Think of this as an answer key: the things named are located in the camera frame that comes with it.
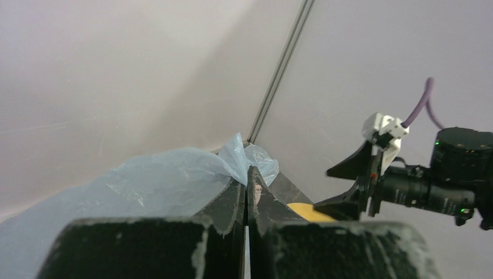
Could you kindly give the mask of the light blue plastic trash bag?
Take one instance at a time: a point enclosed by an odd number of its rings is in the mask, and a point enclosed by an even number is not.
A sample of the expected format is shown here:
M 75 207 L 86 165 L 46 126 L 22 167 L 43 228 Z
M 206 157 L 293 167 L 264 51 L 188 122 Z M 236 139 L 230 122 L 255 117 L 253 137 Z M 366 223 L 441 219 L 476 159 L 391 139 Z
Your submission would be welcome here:
M 73 220 L 192 216 L 231 179 L 246 183 L 251 166 L 267 184 L 279 173 L 276 159 L 259 146 L 242 147 L 239 134 L 217 154 L 187 147 L 128 159 L 1 223 L 1 277 L 34 278 L 55 238 Z

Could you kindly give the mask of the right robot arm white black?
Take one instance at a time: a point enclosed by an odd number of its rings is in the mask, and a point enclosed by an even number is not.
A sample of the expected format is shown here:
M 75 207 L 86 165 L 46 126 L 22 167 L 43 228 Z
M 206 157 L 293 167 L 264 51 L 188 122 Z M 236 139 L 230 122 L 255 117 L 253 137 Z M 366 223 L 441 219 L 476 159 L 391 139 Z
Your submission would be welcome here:
M 492 133 L 451 127 L 437 132 L 429 167 L 391 159 L 384 167 L 383 142 L 375 136 L 328 169 L 329 177 L 353 181 L 349 190 L 315 203 L 314 210 L 336 220 L 375 216 L 382 202 L 452 216 L 464 225 L 475 212 L 480 228 L 492 229 Z

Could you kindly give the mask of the yellow round trash bin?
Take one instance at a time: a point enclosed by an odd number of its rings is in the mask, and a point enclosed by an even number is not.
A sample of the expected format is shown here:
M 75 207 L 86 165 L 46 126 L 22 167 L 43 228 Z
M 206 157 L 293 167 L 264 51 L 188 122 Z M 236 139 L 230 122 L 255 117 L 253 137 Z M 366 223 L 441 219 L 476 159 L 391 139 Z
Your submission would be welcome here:
M 312 223 L 331 223 L 335 222 L 335 219 L 317 212 L 314 210 L 313 205 L 309 203 L 293 202 L 288 203 L 287 206 L 293 210 L 296 214 L 300 215 L 305 220 Z

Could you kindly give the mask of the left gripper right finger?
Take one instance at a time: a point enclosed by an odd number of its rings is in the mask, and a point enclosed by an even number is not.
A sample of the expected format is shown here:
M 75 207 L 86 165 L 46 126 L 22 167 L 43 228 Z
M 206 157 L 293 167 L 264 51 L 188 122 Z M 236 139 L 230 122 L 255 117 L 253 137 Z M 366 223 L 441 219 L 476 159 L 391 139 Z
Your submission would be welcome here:
M 312 223 L 247 174 L 252 278 L 440 278 L 424 238 L 396 222 Z

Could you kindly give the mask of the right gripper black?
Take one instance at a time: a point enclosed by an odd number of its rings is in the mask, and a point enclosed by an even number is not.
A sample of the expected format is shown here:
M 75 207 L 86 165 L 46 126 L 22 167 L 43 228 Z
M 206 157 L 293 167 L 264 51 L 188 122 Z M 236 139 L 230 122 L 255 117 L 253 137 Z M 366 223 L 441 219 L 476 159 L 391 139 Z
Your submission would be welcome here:
M 383 151 L 365 141 L 357 151 L 326 170 L 326 176 L 357 180 L 346 192 L 317 202 L 315 211 L 338 221 L 359 221 L 362 213 L 374 217 L 380 212 L 380 179 Z

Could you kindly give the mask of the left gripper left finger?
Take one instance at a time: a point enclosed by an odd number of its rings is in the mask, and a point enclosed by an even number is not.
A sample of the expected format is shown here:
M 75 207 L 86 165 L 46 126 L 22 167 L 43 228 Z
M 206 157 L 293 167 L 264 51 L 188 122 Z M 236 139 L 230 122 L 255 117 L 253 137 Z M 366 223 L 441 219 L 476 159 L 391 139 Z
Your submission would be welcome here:
M 231 180 L 190 217 L 78 219 L 38 278 L 243 278 L 246 188 Z

